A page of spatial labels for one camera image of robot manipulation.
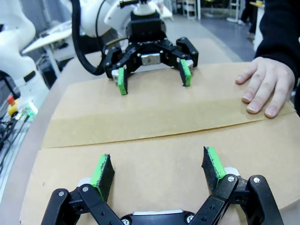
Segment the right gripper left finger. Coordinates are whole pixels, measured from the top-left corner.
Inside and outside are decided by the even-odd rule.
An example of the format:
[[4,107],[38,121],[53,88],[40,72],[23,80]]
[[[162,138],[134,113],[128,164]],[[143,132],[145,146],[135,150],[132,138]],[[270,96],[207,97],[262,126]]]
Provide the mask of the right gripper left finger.
[[90,181],[72,192],[64,188],[52,192],[41,224],[75,225],[82,214],[89,213],[99,225],[121,225],[122,221],[107,204],[113,177],[111,157],[104,154]]

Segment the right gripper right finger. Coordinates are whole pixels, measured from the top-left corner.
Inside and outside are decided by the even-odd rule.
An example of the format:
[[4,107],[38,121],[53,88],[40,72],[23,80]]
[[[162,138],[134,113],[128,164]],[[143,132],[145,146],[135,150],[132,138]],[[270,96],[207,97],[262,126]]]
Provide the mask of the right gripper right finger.
[[239,173],[229,173],[213,147],[203,148],[202,168],[210,196],[194,215],[195,225],[216,225],[231,204],[241,207],[249,225],[284,223],[264,176],[246,180]]

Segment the person's left hand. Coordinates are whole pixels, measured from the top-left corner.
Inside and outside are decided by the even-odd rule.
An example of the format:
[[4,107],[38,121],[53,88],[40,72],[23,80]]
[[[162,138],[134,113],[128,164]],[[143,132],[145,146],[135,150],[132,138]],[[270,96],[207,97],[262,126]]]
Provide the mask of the person's left hand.
[[242,102],[247,104],[247,112],[259,113],[266,105],[264,115],[274,118],[290,97],[295,77],[293,71],[284,63],[263,57],[255,58],[241,73],[235,83],[249,82]]

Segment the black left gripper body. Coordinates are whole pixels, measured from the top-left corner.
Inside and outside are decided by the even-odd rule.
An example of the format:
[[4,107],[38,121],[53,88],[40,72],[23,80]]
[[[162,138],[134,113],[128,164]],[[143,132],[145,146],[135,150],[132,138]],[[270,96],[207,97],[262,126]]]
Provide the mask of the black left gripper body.
[[159,13],[135,15],[127,26],[127,65],[140,67],[167,63],[168,38]]

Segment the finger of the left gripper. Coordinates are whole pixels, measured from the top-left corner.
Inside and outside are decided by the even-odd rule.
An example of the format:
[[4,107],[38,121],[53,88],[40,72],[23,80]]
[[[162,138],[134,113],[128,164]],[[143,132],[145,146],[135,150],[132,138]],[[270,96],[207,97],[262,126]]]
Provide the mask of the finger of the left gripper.
[[128,94],[128,78],[130,74],[141,66],[137,44],[129,45],[125,50],[120,47],[112,47],[105,57],[104,68],[109,79],[116,82],[121,95]]
[[167,38],[156,43],[161,51],[160,61],[179,70],[183,86],[191,85],[192,69],[197,67],[199,52],[186,37],[176,40],[173,45]]

